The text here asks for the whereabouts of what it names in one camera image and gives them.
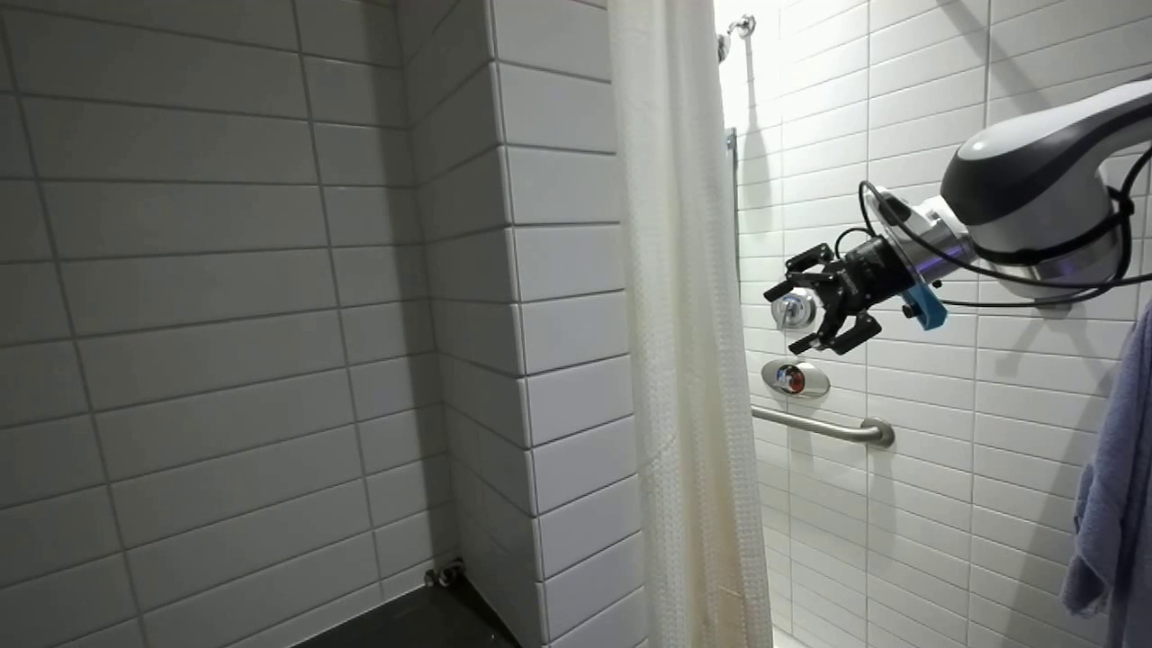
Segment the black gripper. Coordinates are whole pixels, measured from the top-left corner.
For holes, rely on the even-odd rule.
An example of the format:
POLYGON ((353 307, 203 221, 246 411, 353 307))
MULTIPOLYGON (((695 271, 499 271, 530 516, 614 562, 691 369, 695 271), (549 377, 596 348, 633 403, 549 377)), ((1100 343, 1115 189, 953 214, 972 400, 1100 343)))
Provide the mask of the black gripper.
POLYGON ((794 330, 787 348, 794 358, 846 358, 881 330, 881 324, 864 309, 908 293, 911 283, 915 273, 903 256, 885 237, 871 237, 846 256, 836 256, 827 244, 810 244, 785 263, 785 276, 765 287, 764 299, 779 301, 794 287, 810 287, 821 301, 830 301, 836 309, 794 309, 785 317, 794 330))

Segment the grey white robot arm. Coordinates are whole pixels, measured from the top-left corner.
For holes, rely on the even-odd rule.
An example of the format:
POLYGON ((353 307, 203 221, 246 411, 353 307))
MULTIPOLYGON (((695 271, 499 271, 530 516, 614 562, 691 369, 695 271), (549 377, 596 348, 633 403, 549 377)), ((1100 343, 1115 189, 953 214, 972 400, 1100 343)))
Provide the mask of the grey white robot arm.
POLYGON ((792 352, 851 352, 881 324, 871 307, 899 294, 924 330, 945 321, 935 299, 945 273, 969 271, 1008 283, 1017 307, 1055 309, 1129 280, 1129 192, 1100 162, 1152 141, 1152 79, 1028 113, 969 138, 919 205, 871 179, 858 184, 859 244, 815 244, 764 293, 792 352))

